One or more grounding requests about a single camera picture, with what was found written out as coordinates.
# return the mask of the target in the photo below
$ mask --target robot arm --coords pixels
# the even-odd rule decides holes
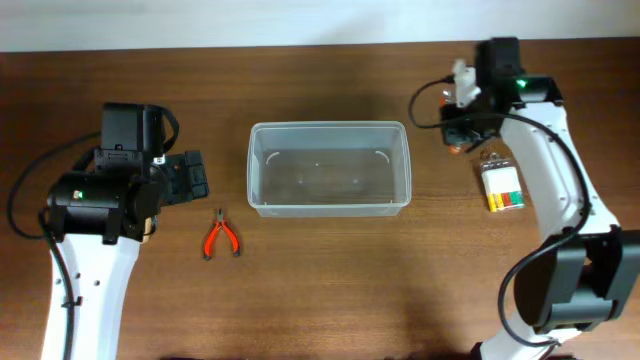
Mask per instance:
[[[163,115],[173,128],[173,136],[166,141]],[[178,129],[167,109],[105,104],[101,147],[93,157],[78,162],[82,169],[74,167],[52,187],[45,227],[63,265],[58,265],[52,251],[51,304],[42,359],[115,358],[129,276],[140,244],[155,231],[156,215],[162,206],[209,193],[199,151],[165,156]],[[92,158],[95,168],[87,172]]]
[[[473,147],[492,137],[503,138],[527,183],[543,246],[575,228],[586,215],[582,214],[584,204],[591,205],[584,226],[570,242],[529,262],[516,275],[518,311],[507,326],[530,343],[562,343],[617,318],[640,272],[640,232],[620,229],[593,188],[571,141],[555,82],[525,74],[515,38],[480,43],[475,69],[460,64],[454,66],[456,102],[441,109],[445,144]],[[497,116],[477,116],[487,113]],[[518,121],[518,116],[538,126]],[[459,121],[465,117],[468,121]],[[567,151],[540,126],[555,132]],[[572,166],[567,152],[577,166]],[[576,170],[585,180],[589,199],[582,198]],[[551,347],[523,345],[503,329],[478,344],[474,355],[535,360],[546,356]]]

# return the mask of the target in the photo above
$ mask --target white backdrop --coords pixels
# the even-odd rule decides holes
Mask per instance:
[[[0,51],[640,35],[640,0],[0,0]]]

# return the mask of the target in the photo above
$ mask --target orange plier handle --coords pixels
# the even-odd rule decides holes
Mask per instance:
[[[224,215],[222,213],[222,209],[218,210],[218,218],[216,219],[216,225],[213,227],[213,230],[207,236],[207,241],[204,243],[204,259],[206,261],[211,260],[213,257],[213,243],[216,240],[216,236],[220,229],[224,229],[224,232],[227,233],[229,240],[231,240],[231,245],[233,246],[233,255],[240,256],[240,243],[238,242],[238,237],[227,225],[227,222],[224,220]]]

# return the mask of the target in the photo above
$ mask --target brown tabletop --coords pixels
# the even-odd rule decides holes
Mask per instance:
[[[122,314],[119,359],[382,359],[467,352],[499,330],[496,294],[509,267],[538,244],[530,199],[492,214],[473,171],[438,132],[410,126],[406,105],[424,82],[473,56],[473,43],[177,49],[0,55],[0,358],[40,356],[50,296],[44,242],[13,234],[4,204],[44,151],[100,128],[105,101],[173,110],[173,152],[202,151],[208,199],[164,208],[142,246]],[[640,228],[640,40],[524,41],[530,73],[553,76],[574,143],[623,228]],[[437,121],[438,91],[416,108]],[[398,120],[407,127],[413,199],[397,217],[260,218],[247,202],[253,124]],[[16,216],[37,231],[49,187],[82,150],[43,164]],[[214,208],[244,245],[233,258],[201,244]],[[511,297],[509,309],[513,309]],[[634,359],[640,292],[620,320],[562,348],[585,359]]]

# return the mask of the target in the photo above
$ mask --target yellow marker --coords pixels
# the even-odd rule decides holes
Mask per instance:
[[[489,200],[489,210],[491,210],[491,212],[498,211],[496,210],[496,201],[493,199],[493,194],[487,195],[487,199]]]
[[[493,194],[493,197],[496,199],[496,207],[498,210],[504,209],[504,203],[502,202],[502,196],[500,194]]]

